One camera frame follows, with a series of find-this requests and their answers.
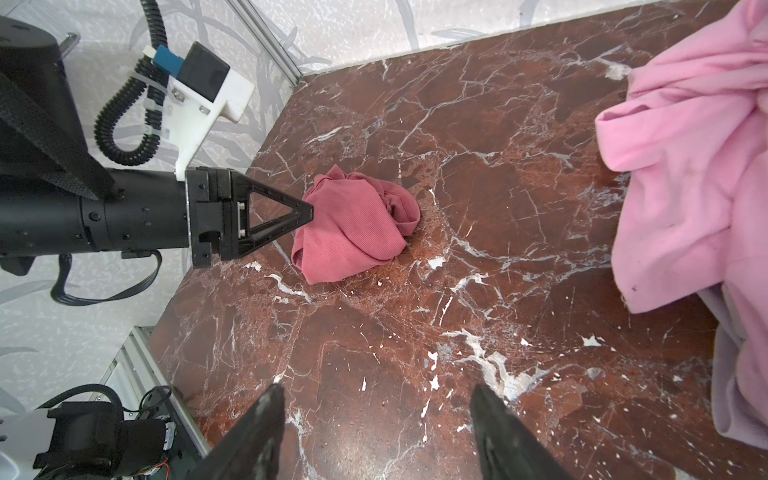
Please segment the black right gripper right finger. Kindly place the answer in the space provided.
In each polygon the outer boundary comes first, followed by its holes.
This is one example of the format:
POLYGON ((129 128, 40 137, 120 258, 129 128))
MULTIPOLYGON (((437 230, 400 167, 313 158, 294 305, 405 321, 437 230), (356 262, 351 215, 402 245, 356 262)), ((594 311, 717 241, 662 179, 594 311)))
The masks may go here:
POLYGON ((572 479, 488 385, 474 387, 470 413, 483 479, 572 479))

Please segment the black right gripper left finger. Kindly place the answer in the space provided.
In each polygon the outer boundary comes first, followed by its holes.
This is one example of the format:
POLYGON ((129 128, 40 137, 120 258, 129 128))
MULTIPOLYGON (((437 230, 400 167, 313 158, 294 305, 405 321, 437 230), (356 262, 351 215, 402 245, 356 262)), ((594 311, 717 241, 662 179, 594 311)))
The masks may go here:
POLYGON ((276 479, 285 420, 285 391, 275 383, 185 478, 276 479))

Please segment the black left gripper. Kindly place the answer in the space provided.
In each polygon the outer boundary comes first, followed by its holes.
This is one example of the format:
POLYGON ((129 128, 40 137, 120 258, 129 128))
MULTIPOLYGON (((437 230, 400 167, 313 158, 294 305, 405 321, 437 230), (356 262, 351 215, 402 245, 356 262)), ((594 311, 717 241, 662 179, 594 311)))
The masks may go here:
POLYGON ((231 169, 188 169, 186 203, 194 268, 246 257, 314 219, 307 201, 231 169))

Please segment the dark pink cloth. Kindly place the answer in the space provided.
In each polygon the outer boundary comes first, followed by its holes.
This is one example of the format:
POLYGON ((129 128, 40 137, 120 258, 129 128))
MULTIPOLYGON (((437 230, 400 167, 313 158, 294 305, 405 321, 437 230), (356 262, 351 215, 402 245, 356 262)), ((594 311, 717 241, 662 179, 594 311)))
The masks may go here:
POLYGON ((339 166, 316 176, 303 200, 314 216, 297 230, 291 260, 310 285, 391 262, 421 220, 418 202, 402 186, 339 166))

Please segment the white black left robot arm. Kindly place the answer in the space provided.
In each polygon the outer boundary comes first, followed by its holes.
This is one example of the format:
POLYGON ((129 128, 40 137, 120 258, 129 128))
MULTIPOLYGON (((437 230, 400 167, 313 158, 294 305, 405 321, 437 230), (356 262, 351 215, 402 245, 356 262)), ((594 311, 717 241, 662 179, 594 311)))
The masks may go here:
POLYGON ((20 20, 1 20, 1 267, 17 276, 41 256, 117 251, 141 258, 189 248, 193 265, 243 258, 308 223, 312 206, 231 169, 192 167, 220 117, 237 121, 253 88, 200 44, 171 74, 170 172, 112 169, 88 151, 59 45, 20 20))

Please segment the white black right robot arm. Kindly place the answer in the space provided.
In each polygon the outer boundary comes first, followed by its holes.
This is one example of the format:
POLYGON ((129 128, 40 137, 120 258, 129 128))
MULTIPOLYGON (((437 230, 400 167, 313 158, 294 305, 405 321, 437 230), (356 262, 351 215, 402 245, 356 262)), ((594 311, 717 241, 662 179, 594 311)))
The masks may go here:
MULTIPOLYGON (((86 384, 1 421, 4 479, 146 477, 172 462, 175 424, 126 419, 110 387, 86 384)), ((485 479, 567 479, 569 473, 486 385, 470 403, 485 479)), ((274 479, 285 431, 285 391, 270 385, 185 479, 274 479)))

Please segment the grey lavender cloth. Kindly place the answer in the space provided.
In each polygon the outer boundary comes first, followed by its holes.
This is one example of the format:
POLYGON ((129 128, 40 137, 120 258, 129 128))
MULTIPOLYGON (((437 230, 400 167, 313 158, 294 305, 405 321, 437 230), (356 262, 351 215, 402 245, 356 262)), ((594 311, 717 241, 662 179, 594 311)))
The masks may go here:
POLYGON ((767 418, 759 413, 739 385, 737 364, 747 340, 734 301, 724 284, 698 292, 718 321, 712 360, 711 410, 716 431, 729 439, 767 449, 767 418))

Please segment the light pink cloth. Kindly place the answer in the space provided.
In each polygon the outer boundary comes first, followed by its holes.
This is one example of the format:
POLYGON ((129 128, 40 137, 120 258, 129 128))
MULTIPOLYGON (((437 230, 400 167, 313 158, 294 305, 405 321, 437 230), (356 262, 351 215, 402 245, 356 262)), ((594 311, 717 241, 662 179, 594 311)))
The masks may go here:
POLYGON ((633 70, 595 121, 630 183, 612 252, 628 309, 724 284, 747 340, 737 379, 767 418, 767 5, 740 1, 633 70))

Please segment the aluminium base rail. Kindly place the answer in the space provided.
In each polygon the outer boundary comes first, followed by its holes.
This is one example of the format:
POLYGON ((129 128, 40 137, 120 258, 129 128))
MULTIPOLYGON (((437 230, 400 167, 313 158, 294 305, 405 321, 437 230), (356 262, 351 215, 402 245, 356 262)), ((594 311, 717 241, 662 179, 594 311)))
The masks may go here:
POLYGON ((181 392, 167 380, 153 357, 149 337, 152 329, 135 327, 110 362, 100 382, 112 388, 128 409, 129 420, 161 418, 175 424, 168 429, 169 450, 163 464, 146 479, 184 479, 211 447, 204 439, 181 392))

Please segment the aluminium enclosure frame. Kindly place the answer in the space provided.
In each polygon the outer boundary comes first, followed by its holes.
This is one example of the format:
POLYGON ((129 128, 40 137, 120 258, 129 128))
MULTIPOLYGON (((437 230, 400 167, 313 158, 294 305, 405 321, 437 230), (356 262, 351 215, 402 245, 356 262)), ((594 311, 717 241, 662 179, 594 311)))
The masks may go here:
POLYGON ((302 79, 300 70, 254 4, 249 0, 227 0, 227 3, 291 85, 296 87, 302 79))

